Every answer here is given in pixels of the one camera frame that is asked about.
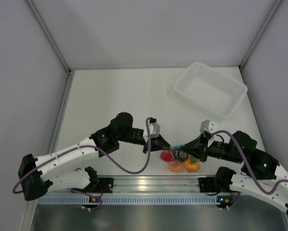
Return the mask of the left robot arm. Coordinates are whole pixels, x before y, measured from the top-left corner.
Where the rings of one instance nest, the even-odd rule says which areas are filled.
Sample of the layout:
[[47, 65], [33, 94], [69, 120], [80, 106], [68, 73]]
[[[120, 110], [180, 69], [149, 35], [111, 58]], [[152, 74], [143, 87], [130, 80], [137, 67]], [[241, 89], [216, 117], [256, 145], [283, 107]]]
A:
[[[142, 169], [127, 170], [110, 157], [111, 153], [119, 150], [120, 142], [143, 147], [147, 159]], [[170, 146], [161, 136], [155, 118], [147, 118], [145, 129], [139, 129], [133, 127], [130, 113], [121, 112], [108, 126], [69, 148], [42, 156], [25, 155], [13, 193], [21, 193], [26, 201], [33, 201], [46, 193], [64, 189], [94, 192], [100, 183], [96, 170], [91, 166], [94, 159], [105, 156], [122, 171], [137, 175], [147, 168], [151, 152], [169, 150]]]

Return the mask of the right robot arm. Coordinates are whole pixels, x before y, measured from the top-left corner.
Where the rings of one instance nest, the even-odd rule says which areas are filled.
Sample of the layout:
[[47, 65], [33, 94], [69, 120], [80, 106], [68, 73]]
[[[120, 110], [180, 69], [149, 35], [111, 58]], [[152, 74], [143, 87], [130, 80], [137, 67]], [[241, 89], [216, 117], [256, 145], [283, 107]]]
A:
[[243, 193], [271, 204], [288, 217], [288, 171], [269, 153], [257, 149], [248, 134], [226, 130], [204, 132], [181, 150], [202, 162], [212, 157], [241, 165], [240, 170], [219, 167], [214, 185], [220, 191]]

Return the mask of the red fake pepper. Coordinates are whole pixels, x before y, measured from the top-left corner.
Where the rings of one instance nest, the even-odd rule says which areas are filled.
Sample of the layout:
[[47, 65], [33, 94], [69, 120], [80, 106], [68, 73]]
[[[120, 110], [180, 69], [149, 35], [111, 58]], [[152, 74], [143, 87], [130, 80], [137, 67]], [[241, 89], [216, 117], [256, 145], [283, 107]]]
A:
[[173, 151], [172, 150], [164, 150], [162, 151], [162, 153], [160, 154], [160, 159], [167, 162], [167, 163], [171, 163], [175, 161], [174, 155], [173, 155]]

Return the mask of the clear zip top bag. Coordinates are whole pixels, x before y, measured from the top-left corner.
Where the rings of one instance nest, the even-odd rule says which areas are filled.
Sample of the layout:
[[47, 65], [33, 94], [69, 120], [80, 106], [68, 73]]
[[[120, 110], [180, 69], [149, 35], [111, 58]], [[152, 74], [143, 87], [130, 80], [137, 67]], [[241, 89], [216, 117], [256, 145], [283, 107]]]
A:
[[201, 161], [182, 150], [184, 145], [170, 146], [153, 155], [154, 160], [169, 172], [196, 173], [201, 169]]

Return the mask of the orange fake fruit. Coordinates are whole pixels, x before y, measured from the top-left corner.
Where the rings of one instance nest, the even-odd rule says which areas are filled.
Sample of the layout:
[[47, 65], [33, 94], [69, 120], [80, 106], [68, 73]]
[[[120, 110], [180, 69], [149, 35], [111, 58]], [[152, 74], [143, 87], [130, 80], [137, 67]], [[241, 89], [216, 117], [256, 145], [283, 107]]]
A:
[[171, 172], [174, 173], [181, 173], [185, 171], [185, 168], [181, 164], [168, 163], [167, 167]]

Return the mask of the black fake food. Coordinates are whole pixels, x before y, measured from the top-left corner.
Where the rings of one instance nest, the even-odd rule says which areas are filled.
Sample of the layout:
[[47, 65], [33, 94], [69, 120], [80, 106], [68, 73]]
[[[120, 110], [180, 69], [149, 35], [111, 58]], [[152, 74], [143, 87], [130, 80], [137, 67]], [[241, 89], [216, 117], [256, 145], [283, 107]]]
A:
[[188, 159], [189, 157], [189, 154], [184, 152], [183, 150], [181, 149], [174, 149], [173, 151], [173, 155], [174, 155], [174, 158], [175, 160], [179, 161], [179, 162], [184, 162]]

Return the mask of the yellow fake bell pepper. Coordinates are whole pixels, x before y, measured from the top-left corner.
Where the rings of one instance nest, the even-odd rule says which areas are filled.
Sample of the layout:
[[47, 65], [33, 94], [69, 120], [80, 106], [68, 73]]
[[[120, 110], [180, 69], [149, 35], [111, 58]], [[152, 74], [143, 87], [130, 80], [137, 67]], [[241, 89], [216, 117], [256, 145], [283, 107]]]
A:
[[191, 155], [182, 164], [188, 172], [198, 172], [201, 167], [200, 160]]

